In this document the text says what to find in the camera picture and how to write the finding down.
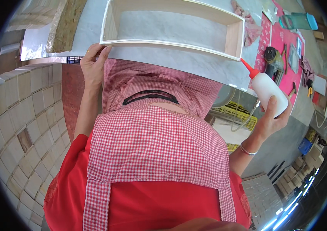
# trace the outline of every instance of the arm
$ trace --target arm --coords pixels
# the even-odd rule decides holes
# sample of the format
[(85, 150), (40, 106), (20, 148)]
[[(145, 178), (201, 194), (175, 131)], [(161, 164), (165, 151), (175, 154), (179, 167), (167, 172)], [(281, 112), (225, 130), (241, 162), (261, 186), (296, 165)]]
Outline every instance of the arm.
[[(250, 152), (255, 153), (259, 150), (262, 143), (273, 133), (279, 131), (288, 123), (289, 115), (292, 111), (292, 104), (289, 97), (285, 94), (288, 99), (288, 107), (278, 117), (273, 118), (277, 109), (277, 101), (275, 96), (272, 96), (267, 105), (267, 111), (264, 116), (256, 123), (253, 133), (243, 141), (243, 148)], [(229, 156), (230, 170), (241, 176), (244, 169), (248, 166), (254, 156), (249, 156), (244, 153), (240, 147), (238, 147)]]
[(80, 61), (83, 70), (85, 88), (76, 121), (74, 139), (80, 134), (89, 136), (97, 117), (98, 93), (103, 87), (104, 63), (111, 47), (104, 47), (98, 43), (92, 44)]

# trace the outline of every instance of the marble tabletop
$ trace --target marble tabletop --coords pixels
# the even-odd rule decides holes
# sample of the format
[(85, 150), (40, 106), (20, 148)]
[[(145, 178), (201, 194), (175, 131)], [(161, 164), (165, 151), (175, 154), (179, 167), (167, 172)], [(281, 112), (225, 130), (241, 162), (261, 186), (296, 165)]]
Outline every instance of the marble tabletop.
[[(46, 53), (50, 24), (25, 32), (21, 61), (59, 56), (83, 56), (88, 47), (98, 43), (107, 0), (88, 0), (80, 16), (71, 51)], [(233, 12), (230, 0), (199, 0), (212, 6)], [(251, 12), (257, 25), (261, 25), (262, 6), (256, 0), (238, 0)], [(170, 12), (123, 12), (118, 33), (119, 39), (161, 39), (183, 42), (224, 50), (226, 26), (189, 15)], [(251, 66), (257, 55), (259, 38), (244, 47), (242, 58)], [(114, 47), (109, 58), (126, 59), (169, 67), (203, 76), (242, 91), (249, 91), (249, 72), (240, 62), (226, 61), (219, 57), (148, 47)]]

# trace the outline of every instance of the red bottle cap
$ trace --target red bottle cap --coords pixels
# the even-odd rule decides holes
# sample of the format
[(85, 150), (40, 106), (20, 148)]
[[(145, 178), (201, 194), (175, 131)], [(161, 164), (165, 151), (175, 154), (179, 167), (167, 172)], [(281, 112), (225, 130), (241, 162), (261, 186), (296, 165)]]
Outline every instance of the red bottle cap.
[(259, 71), (257, 69), (253, 69), (248, 63), (246, 63), (246, 61), (244, 61), (244, 59), (240, 58), (240, 61), (242, 61), (244, 66), (247, 67), (247, 69), (249, 70), (249, 73), (250, 73), (249, 77), (251, 79), (253, 79), (259, 73)]

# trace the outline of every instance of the pink checkered skirt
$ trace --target pink checkered skirt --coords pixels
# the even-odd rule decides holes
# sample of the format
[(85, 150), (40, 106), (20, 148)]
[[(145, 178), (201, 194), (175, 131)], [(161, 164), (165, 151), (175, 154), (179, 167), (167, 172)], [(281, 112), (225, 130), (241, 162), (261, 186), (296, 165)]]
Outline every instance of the pink checkered skirt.
[[(226, 143), (203, 118), (221, 84), (206, 78), (138, 62), (108, 59), (103, 114), (96, 119), (87, 172), (84, 230), (107, 230), (114, 182), (188, 182), (219, 190), (221, 219), (235, 222)], [(141, 99), (143, 90), (174, 95), (187, 115)]]

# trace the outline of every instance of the silver bracelet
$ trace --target silver bracelet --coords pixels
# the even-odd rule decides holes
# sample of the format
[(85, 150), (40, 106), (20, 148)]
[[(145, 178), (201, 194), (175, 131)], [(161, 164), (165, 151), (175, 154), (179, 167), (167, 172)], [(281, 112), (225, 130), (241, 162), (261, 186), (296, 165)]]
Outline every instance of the silver bracelet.
[(257, 154), (257, 152), (253, 152), (253, 153), (250, 153), (248, 151), (246, 151), (242, 145), (242, 143), (240, 143), (240, 150), (242, 150), (242, 152), (244, 152), (245, 154), (249, 155), (249, 156), (254, 156)]

